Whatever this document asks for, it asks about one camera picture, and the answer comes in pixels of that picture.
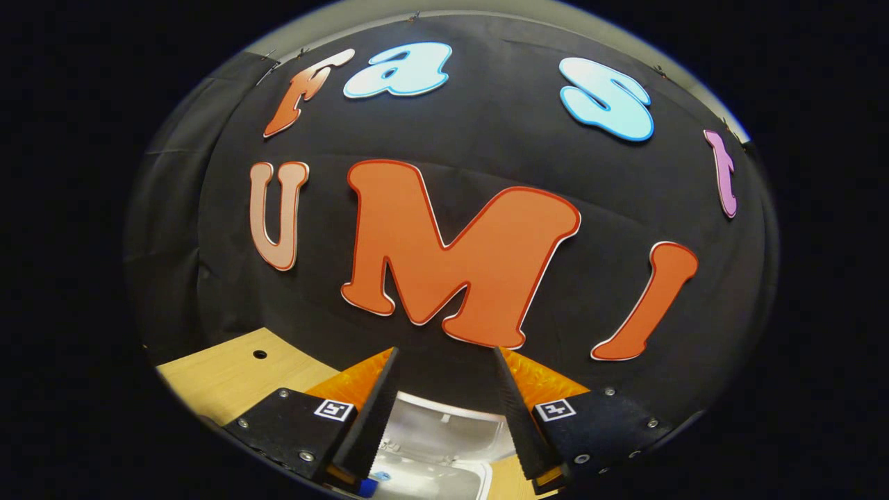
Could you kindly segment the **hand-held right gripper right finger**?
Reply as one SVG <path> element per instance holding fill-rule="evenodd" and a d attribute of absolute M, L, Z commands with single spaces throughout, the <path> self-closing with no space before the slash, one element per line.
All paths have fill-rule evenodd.
<path fill-rule="evenodd" d="M 513 349 L 492 354 L 515 453 L 536 494 L 640 458 L 673 431 L 666 417 L 613 387 L 588 389 Z"/>

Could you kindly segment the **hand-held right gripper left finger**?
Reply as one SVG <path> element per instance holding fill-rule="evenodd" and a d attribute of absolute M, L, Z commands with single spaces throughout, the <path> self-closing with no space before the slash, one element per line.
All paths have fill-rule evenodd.
<path fill-rule="evenodd" d="M 392 347 L 311 389 L 276 388 L 224 433 L 300 481 L 359 494 L 396 402 L 400 362 Z"/>

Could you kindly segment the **white desktop garbage bin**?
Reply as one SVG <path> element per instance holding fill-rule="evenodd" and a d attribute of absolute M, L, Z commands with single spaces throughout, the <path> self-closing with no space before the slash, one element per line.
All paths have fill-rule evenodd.
<path fill-rule="evenodd" d="M 400 392 L 371 468 L 391 480 L 370 500 L 488 500 L 492 466 L 514 455 L 502 415 Z"/>

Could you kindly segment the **wooden desktop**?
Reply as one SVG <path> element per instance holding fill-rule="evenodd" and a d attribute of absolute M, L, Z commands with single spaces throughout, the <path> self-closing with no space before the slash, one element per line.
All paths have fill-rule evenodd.
<path fill-rule="evenodd" d="M 307 390 L 336 374 L 266 328 L 166 362 L 158 371 L 191 411 L 220 425 L 276 388 Z M 492 468 L 488 500 L 543 500 L 524 477 L 517 455 Z"/>

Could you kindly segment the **black backdrop cloth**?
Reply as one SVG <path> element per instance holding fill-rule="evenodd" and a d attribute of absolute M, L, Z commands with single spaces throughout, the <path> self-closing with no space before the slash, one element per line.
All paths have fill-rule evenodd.
<path fill-rule="evenodd" d="M 431 95 L 349 101 L 350 62 L 291 132 L 261 138 L 309 61 L 423 39 L 455 51 Z M 442 329 L 473 304 L 467 291 L 423 326 L 401 305 L 380 317 L 340 296 L 358 227 L 347 168 L 386 158 L 419 167 L 447 242 L 508 187 L 565 197 L 580 231 L 542 278 L 520 354 L 667 419 L 705 411 L 761 335 L 779 259 L 771 195 L 734 138 L 740 214 L 718 206 L 703 131 L 721 124 L 629 55 L 524 20 L 387 24 L 279 67 L 236 54 L 169 114 L 136 177 L 124 269 L 147 357 L 159 366 L 260 327 L 334 368 L 396 346 L 401 392 L 501 411 L 489 348 Z"/>

